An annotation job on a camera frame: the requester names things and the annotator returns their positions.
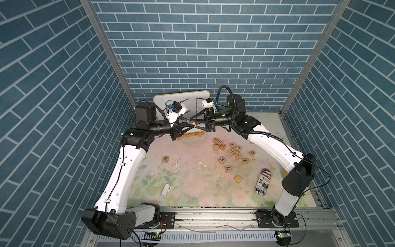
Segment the wooden block red R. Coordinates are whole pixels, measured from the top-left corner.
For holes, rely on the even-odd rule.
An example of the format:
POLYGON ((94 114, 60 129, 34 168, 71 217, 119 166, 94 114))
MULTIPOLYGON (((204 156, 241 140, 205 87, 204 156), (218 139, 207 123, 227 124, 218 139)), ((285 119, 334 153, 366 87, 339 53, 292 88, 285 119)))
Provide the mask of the wooden block red R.
POLYGON ((163 159, 162 159, 162 162, 163 163, 169 163, 169 160, 170 160, 169 156, 164 156, 163 159))

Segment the wooden block blue E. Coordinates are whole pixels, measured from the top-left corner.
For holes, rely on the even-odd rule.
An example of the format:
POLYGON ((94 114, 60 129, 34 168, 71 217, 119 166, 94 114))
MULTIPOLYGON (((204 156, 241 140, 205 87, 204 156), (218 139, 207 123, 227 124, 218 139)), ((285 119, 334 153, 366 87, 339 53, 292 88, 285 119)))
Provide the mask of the wooden block blue E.
POLYGON ((193 121, 188 121, 188 124, 190 124, 190 125, 193 125, 193 126, 194 126, 194 128, 196 128, 196 124, 195 124, 195 122, 193 122, 193 121))

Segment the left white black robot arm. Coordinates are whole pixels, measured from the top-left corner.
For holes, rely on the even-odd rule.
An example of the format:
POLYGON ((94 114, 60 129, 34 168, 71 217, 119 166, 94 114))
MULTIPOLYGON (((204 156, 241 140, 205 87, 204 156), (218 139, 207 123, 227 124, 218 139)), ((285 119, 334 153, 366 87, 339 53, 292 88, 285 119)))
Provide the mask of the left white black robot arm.
POLYGON ((127 208, 129 192, 137 170, 156 137, 170 135, 173 140, 194 128, 180 118, 186 106, 173 102, 164 120, 156 118, 160 111, 155 103, 141 101, 135 107, 135 123, 122 135, 120 153, 109 182, 91 209, 83 211, 81 220, 96 235, 127 240, 137 226, 156 227, 161 224, 160 206, 143 203, 127 208))

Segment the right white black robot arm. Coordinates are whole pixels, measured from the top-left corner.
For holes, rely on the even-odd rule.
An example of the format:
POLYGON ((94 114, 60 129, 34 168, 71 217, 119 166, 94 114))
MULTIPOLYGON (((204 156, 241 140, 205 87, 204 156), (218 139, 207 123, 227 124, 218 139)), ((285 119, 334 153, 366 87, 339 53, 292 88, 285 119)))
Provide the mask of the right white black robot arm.
POLYGON ((292 218, 292 213, 299 199, 308 189, 315 175, 315 156, 303 154, 289 145, 283 139, 271 134, 256 118, 247 115, 245 101, 240 95, 222 85, 219 90, 227 89, 227 106, 218 109, 217 100, 211 98, 202 101, 203 110, 189 119, 196 123, 196 128, 214 132, 217 126, 228 127, 249 142, 263 149, 273 157, 288 173, 282 180, 282 192, 279 200, 272 208, 272 222, 278 227, 284 227, 292 218))

